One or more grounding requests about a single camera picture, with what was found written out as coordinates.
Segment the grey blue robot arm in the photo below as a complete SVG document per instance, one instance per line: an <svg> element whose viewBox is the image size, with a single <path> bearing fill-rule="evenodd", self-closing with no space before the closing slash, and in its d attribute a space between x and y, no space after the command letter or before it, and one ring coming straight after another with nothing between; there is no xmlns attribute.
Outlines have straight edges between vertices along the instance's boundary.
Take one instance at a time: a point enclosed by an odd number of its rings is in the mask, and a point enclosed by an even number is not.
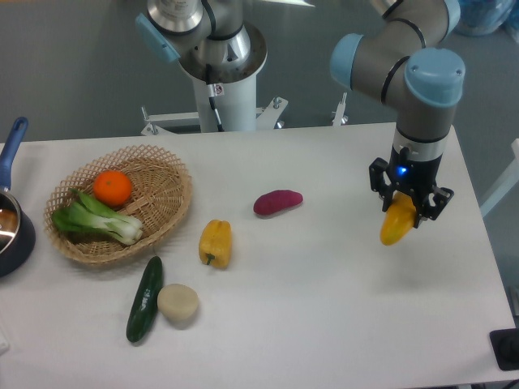
<svg viewBox="0 0 519 389"><path fill-rule="evenodd" d="M440 42L456 27L455 1L375 1L385 22L373 37L349 34L332 51L332 78L397 112L389 160L369 168L371 189L389 209L408 195L414 223L435 220L453 192L436 183L461 99L465 64ZM262 33L240 1L150 1L136 17L143 43L191 77L204 132L257 130L256 76L267 58Z"/></svg>

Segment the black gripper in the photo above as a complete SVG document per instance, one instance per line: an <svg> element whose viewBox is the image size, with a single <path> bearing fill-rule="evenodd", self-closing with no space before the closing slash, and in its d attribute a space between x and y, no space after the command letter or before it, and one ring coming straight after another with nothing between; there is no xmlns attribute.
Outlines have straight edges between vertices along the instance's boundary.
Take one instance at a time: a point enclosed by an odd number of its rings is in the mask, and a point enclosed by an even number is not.
<svg viewBox="0 0 519 389"><path fill-rule="evenodd" d="M410 195L413 189L413 205L416 215L414 228L417 229L425 220L436 220L450 200L454 191L436 185L436 174L441 157L429 161L400 161L400 155L391 151L389 163L377 157L369 166L371 190L379 195L386 212L392 204L394 187Z"/></svg>

